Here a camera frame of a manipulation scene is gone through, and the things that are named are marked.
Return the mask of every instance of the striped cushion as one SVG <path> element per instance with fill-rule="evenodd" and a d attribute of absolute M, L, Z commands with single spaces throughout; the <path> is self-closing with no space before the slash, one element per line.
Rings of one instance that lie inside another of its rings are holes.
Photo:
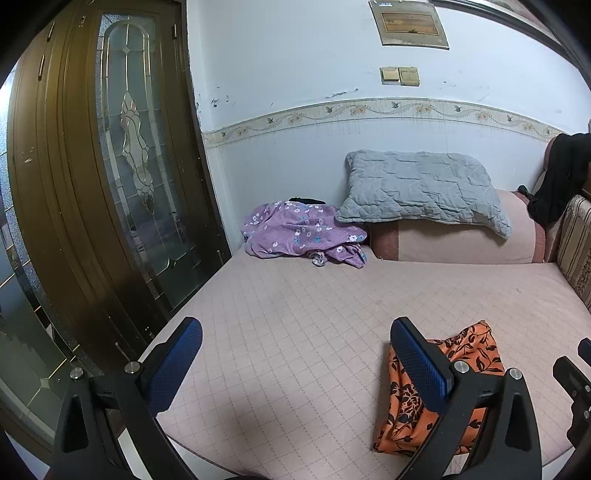
<path fill-rule="evenodd" d="M 575 196 L 564 213 L 558 266 L 591 311 L 591 202 Z"/>

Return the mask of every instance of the wall switch panel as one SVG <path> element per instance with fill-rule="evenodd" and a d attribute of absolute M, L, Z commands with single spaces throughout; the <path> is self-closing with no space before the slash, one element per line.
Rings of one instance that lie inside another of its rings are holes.
<path fill-rule="evenodd" d="M 398 71 L 400 73 L 400 85 L 411 87 L 418 87 L 420 85 L 416 67 L 398 67 Z"/>
<path fill-rule="evenodd" d="M 380 74 L 383 82 L 399 82 L 400 74 L 398 67 L 380 67 Z"/>

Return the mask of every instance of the pink mattress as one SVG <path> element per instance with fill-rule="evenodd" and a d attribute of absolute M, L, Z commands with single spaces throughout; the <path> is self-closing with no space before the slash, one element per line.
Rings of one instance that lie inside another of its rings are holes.
<path fill-rule="evenodd" d="M 152 343 L 184 316 L 203 325 L 203 347 L 158 416 L 164 431 L 238 473 L 390 480 L 407 459 L 371 443 L 388 409 L 392 320 L 446 338 L 486 319 L 503 364 L 527 381 L 543 462 L 570 447 L 571 401 L 552 365 L 568 355 L 591 375 L 576 354 L 591 316 L 556 264 L 392 262 L 364 251 L 360 270 L 239 251 Z"/>

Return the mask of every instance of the black floral pattern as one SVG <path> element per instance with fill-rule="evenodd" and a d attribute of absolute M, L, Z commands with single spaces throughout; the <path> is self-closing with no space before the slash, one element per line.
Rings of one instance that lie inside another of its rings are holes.
<path fill-rule="evenodd" d="M 504 368 L 491 329 L 484 320 L 445 340 L 428 340 L 437 345 L 450 361 L 464 360 L 475 371 L 502 375 Z M 394 351 L 388 357 L 390 405 L 388 419 L 378 430 L 374 450 L 412 456 L 437 422 L 437 414 L 427 410 L 404 366 Z M 474 411 L 456 454 L 468 453 L 482 423 L 484 409 Z"/>

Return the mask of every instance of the wooden door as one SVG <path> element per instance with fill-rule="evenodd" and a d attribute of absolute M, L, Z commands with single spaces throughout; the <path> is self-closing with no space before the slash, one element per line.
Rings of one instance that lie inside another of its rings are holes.
<path fill-rule="evenodd" d="M 189 89 L 183 4 L 74 1 L 21 59 L 9 175 L 64 325 L 137 359 L 229 258 Z"/>

